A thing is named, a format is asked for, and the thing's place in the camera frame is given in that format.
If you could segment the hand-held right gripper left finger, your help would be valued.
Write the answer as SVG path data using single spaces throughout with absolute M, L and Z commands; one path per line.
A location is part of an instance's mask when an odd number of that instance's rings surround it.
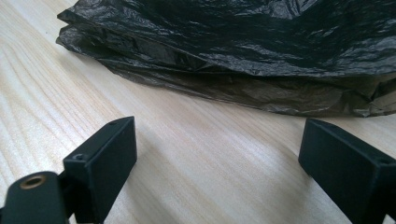
M 64 158 L 66 214 L 103 224 L 137 161 L 134 118 L 110 121 Z

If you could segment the black plastic trash bag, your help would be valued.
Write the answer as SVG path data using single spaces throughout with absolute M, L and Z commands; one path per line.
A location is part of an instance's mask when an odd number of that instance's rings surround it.
M 137 83 L 303 117 L 396 113 L 396 0 L 78 0 L 58 43 Z

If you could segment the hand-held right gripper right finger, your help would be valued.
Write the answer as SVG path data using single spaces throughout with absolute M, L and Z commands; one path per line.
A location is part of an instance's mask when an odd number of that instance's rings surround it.
M 353 224 L 396 224 L 396 160 L 318 119 L 304 126 L 299 163 Z

